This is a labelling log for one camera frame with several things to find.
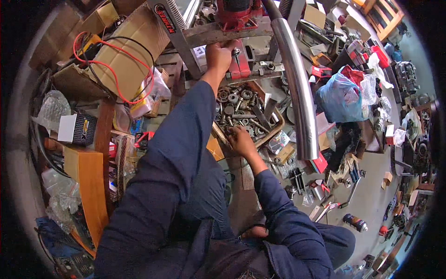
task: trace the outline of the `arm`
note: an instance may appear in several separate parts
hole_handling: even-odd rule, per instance
[[[290,201],[279,181],[268,170],[247,131],[233,128],[230,142],[245,157],[254,173],[254,187],[266,216],[268,238],[285,245],[290,253],[308,267],[316,264],[331,268],[322,235],[308,216]]]
[[[131,275],[140,260],[165,244],[178,204],[188,200],[211,133],[218,84],[231,60],[230,49],[215,49],[210,47],[206,55],[219,56],[208,63],[209,72],[219,75],[209,83],[209,75],[204,75],[184,95],[139,160],[138,171],[102,234],[95,260],[99,277]]]

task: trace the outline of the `metal spring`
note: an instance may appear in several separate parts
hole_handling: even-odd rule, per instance
[[[289,12],[291,11],[291,6],[293,5],[293,0],[281,0],[279,4],[279,11],[284,19],[288,19]]]
[[[184,19],[180,13],[180,10],[178,10],[177,4],[175,4],[175,0],[166,0],[166,2],[169,5],[170,10],[172,10],[173,17],[177,21],[178,27],[181,30],[186,29],[186,23],[184,22]]]

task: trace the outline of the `man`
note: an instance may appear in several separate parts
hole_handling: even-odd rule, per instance
[[[313,223],[294,207],[243,128],[230,141],[252,169],[269,234],[231,231],[225,175],[206,144],[233,49],[206,47],[207,72],[149,141],[104,229],[98,278],[329,278],[353,253],[348,229]]]

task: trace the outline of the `sticker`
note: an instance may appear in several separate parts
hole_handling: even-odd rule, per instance
[[[82,134],[81,134],[81,138],[83,140],[87,139],[87,132],[88,132],[88,126],[89,126],[90,122],[87,119],[84,119],[84,125],[82,127]]]
[[[170,18],[170,15],[167,13],[166,8],[162,4],[156,4],[155,7],[153,7],[157,15],[161,18],[161,21],[163,22],[164,26],[167,28],[170,34],[176,33],[177,28],[173,24],[172,19]]]

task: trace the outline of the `navy blue pants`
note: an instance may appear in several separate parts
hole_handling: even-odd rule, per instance
[[[230,239],[232,232],[227,214],[224,191],[226,178],[223,169],[209,151],[205,151],[203,164],[190,190],[189,201],[178,208],[178,214],[186,221],[197,222],[208,217],[215,219],[213,239]],[[315,223],[325,241],[325,248],[333,268],[344,264],[355,250],[355,236],[346,228]]]

